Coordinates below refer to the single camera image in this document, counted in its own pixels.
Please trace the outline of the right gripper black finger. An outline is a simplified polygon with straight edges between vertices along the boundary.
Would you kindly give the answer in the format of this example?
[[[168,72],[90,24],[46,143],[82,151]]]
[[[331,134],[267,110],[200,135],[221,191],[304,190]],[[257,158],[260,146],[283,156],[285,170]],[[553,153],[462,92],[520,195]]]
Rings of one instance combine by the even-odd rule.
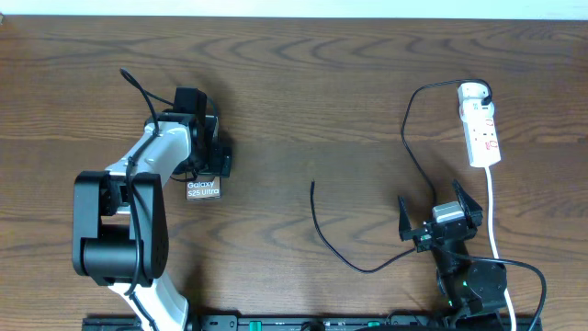
[[[413,229],[407,213],[405,200],[402,196],[398,197],[399,202],[399,236],[402,241],[411,240],[413,237]]]
[[[464,190],[456,179],[453,180],[452,186],[468,222],[472,227],[481,226],[483,220],[483,208],[481,205]]]

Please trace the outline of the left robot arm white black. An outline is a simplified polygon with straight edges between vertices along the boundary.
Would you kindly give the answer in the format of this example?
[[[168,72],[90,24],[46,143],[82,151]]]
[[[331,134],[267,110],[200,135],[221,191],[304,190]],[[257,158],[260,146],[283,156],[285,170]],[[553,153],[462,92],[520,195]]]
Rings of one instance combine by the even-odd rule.
[[[86,317],[84,330],[199,330],[201,319],[166,272],[169,235],[163,188],[231,172],[207,95],[179,87],[152,112],[142,137],[103,171],[83,171],[73,190],[73,269],[118,294],[132,316]]]

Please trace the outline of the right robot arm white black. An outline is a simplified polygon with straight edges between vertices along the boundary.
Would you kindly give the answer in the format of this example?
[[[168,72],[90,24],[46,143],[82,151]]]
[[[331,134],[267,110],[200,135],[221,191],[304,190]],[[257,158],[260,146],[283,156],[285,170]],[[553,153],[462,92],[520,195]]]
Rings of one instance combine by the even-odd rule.
[[[495,262],[475,261],[465,242],[473,238],[483,219],[482,207],[457,181],[452,183],[457,199],[432,209],[432,218],[413,229],[403,198],[400,205],[399,235],[411,240],[416,251],[430,251],[434,257],[437,282],[457,319],[492,314],[506,305],[505,268]]]

